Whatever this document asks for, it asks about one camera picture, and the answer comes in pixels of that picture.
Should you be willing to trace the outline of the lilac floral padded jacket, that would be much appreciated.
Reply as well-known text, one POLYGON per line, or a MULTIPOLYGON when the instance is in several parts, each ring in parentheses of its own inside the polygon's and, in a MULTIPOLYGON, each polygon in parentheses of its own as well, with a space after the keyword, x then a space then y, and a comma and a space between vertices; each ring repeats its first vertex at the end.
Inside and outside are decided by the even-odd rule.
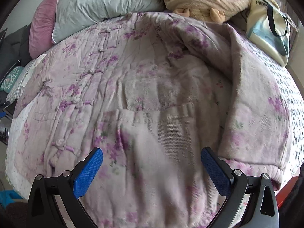
POLYGON ((263 53, 229 24, 131 13, 53 47, 17 102, 13 165, 60 175, 101 148, 83 206, 99 227, 203 227, 219 194, 200 161, 283 182, 291 115, 263 53))

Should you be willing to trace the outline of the cherry print bed sheet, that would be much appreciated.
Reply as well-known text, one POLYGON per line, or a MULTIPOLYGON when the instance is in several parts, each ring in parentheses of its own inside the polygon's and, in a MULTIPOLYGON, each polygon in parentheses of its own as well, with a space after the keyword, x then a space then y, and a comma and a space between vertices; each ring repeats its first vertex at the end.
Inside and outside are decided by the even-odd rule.
POLYGON ((10 127, 10 134, 8 138, 8 145, 6 151, 6 169, 5 176, 8 180, 8 183, 11 185, 13 190, 19 194, 26 201, 29 198, 31 183, 26 180, 22 175, 19 174, 15 165, 15 153, 17 151, 17 141, 22 132, 23 126, 26 122, 26 118, 33 106, 33 102, 31 101, 18 115, 17 118, 14 118, 10 127))

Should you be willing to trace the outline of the teal patterned cushion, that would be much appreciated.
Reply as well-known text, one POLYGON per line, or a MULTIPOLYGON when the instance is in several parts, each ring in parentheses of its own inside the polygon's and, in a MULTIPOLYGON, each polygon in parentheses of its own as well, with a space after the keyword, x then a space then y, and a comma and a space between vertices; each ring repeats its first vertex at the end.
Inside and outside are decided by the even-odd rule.
POLYGON ((12 87, 14 86, 15 82, 19 78, 20 74, 22 73, 24 67, 23 66, 16 66, 4 79, 3 83, 1 84, 1 91, 5 93, 10 93, 12 87))

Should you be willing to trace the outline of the cream tote bag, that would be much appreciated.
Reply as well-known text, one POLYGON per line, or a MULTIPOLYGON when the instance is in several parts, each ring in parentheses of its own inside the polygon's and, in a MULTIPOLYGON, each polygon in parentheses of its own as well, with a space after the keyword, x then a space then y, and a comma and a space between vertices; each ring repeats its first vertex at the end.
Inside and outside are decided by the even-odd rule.
POLYGON ((291 29, 298 31, 290 16, 269 0, 251 1, 246 24, 247 38, 282 67, 289 60, 291 29))

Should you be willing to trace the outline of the dark grey chair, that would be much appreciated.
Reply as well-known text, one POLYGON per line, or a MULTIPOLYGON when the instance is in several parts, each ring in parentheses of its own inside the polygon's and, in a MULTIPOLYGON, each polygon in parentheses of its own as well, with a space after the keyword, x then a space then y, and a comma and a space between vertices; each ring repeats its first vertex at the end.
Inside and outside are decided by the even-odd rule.
POLYGON ((26 66, 31 60, 29 35, 31 24, 6 36, 7 29, 1 32, 1 82, 16 66, 26 66))

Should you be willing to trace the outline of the pink pillow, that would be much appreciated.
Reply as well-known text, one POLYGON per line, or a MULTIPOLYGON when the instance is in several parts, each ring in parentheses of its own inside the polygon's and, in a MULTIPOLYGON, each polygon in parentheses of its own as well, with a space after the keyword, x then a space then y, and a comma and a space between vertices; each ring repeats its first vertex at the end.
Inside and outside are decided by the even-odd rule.
POLYGON ((52 33, 58 0, 43 0, 37 7, 31 21, 29 54, 37 58, 53 46, 52 33))

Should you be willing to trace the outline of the grey pillow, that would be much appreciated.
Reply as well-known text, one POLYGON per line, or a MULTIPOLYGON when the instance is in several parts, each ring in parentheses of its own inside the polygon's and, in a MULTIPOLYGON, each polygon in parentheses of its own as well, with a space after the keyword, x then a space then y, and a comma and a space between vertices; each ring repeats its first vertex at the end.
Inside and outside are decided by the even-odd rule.
POLYGON ((163 11, 163 0, 58 0, 53 43, 98 22, 130 12, 163 11))

